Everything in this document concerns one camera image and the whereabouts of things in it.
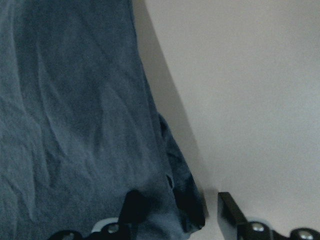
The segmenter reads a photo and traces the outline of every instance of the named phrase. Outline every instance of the fabric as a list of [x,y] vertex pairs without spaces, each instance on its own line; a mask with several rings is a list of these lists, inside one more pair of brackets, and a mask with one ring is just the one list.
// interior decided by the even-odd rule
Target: fabric
[[133,189],[154,199],[137,240],[205,224],[144,74],[131,1],[0,0],[0,239],[87,236]]

